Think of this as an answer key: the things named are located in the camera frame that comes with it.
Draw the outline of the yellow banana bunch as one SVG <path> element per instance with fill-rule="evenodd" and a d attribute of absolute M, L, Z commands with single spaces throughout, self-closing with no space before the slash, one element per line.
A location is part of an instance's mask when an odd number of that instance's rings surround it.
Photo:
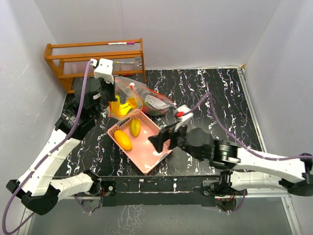
<path fill-rule="evenodd" d="M 129 97 L 125 103 L 121 103 L 120 96 L 115 96 L 115 101 L 110 102 L 110 111 L 115 116 L 125 116 L 129 111 L 137 108 L 137 99 Z"/>

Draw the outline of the red strawberry bunch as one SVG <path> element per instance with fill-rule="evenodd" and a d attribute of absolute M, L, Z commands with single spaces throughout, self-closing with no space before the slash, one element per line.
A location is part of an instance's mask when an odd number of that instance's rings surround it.
<path fill-rule="evenodd" d="M 152 115 L 152 116 L 157 115 L 157 109 L 154 106 L 152 106 L 150 103 L 148 103 L 148 102 L 144 102 L 143 103 L 142 111 L 145 114 L 149 114 L 149 115 Z"/>

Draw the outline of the clear orange-zip bag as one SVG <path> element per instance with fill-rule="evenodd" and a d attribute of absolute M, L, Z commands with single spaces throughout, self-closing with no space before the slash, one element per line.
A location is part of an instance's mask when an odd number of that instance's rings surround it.
<path fill-rule="evenodd" d="M 170 108 L 176 107 L 176 103 L 171 99 L 149 88 L 141 88 L 137 93 L 143 103 L 148 102 L 157 109 L 155 116 L 166 115 L 170 112 Z"/>

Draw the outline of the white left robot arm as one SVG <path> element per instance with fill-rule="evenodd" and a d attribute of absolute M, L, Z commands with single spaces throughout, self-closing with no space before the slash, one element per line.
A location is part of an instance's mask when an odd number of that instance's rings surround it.
<path fill-rule="evenodd" d="M 79 193 L 97 195 L 100 178 L 90 170 L 64 179 L 55 179 L 55 173 L 72 150 L 95 126 L 97 118 L 115 100 L 115 83 L 103 78 L 89 78 L 86 87 L 79 85 L 72 100 L 62 110 L 48 143 L 33 165 L 6 187 L 22 204 L 38 215 L 51 211 L 57 202 Z"/>

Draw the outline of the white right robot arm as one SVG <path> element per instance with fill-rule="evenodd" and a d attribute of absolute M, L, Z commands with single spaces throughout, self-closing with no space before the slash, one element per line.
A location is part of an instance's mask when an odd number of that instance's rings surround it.
<path fill-rule="evenodd" d="M 163 150 L 164 142 L 169 141 L 169 149 L 178 147 L 199 161 L 207 159 L 211 166 L 220 169 L 218 181 L 202 185 L 202 190 L 209 195 L 245 193 L 250 188 L 280 189 L 297 196 L 313 194 L 313 161 L 309 154 L 287 159 L 246 150 L 233 142 L 215 140 L 200 128 L 187 131 L 186 126 L 176 123 L 148 140 L 158 153 Z"/>

